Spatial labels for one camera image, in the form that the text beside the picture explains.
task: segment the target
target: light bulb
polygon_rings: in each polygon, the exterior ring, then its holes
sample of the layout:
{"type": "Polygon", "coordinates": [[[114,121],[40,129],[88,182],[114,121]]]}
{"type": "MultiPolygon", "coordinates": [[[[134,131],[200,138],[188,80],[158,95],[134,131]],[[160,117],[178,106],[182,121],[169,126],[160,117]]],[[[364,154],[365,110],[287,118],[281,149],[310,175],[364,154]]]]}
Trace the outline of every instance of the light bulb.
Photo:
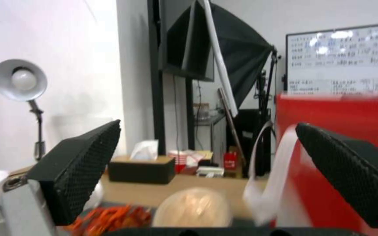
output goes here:
{"type": "Polygon", "coordinates": [[[14,72],[11,79],[15,88],[23,91],[34,88],[37,83],[36,76],[27,69],[20,69],[14,72]]]}

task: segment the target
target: desk lamp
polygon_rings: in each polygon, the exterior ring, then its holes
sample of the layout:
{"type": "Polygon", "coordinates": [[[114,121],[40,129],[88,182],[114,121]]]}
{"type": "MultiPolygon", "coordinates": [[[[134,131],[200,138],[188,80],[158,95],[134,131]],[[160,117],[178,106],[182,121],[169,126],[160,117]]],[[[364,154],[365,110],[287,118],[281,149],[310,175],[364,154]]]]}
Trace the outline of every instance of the desk lamp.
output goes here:
{"type": "Polygon", "coordinates": [[[39,140],[34,145],[34,158],[39,161],[45,154],[45,142],[42,141],[42,113],[35,101],[46,90],[46,76],[35,64],[19,59],[10,59],[0,63],[0,93],[9,99],[29,103],[30,112],[36,115],[39,124],[39,140]]]}

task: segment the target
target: lamp arm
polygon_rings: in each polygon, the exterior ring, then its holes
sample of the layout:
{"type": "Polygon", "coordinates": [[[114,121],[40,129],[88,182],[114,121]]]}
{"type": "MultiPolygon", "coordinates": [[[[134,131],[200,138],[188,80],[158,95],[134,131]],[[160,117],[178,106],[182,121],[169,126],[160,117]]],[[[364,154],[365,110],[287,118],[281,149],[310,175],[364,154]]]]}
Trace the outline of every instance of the lamp arm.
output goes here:
{"type": "Polygon", "coordinates": [[[34,158],[37,161],[39,161],[39,160],[41,160],[41,158],[45,154],[45,142],[42,141],[42,139],[43,139],[42,138],[42,113],[43,113],[43,111],[39,109],[35,100],[30,100],[30,101],[28,101],[28,103],[29,103],[30,108],[31,108],[30,112],[32,112],[36,115],[37,123],[39,125],[39,128],[38,128],[39,140],[34,145],[34,158]]]}

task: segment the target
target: cable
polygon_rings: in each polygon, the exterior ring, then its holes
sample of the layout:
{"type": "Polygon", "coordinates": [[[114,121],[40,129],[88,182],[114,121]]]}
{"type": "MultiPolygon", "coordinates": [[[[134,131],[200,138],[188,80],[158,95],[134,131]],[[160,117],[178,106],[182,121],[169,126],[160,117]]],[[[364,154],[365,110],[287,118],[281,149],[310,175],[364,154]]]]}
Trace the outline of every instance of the cable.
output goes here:
{"type": "Polygon", "coordinates": [[[179,124],[177,122],[177,96],[176,96],[176,78],[173,75],[173,90],[174,90],[174,115],[176,118],[176,148],[177,148],[177,159],[179,158],[180,148],[179,148],[179,124]]]}
{"type": "MultiPolygon", "coordinates": [[[[199,80],[198,80],[198,91],[199,91],[199,106],[198,106],[198,110],[196,111],[196,120],[198,120],[199,118],[199,109],[201,109],[201,102],[202,102],[201,85],[199,85],[199,80]]],[[[196,141],[199,143],[201,150],[204,150],[204,147],[202,146],[201,141],[199,141],[198,139],[198,125],[196,125],[196,128],[195,128],[195,138],[196,138],[196,141]]]]}

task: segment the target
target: lamp shade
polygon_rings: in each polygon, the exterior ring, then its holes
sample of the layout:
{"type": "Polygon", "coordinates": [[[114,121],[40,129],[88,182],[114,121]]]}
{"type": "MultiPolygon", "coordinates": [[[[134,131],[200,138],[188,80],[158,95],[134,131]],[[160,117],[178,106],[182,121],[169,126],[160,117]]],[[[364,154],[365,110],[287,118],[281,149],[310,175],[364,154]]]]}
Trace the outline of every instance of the lamp shade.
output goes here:
{"type": "Polygon", "coordinates": [[[43,70],[35,64],[10,59],[0,63],[0,93],[16,101],[30,101],[40,97],[48,81],[43,70]]]}

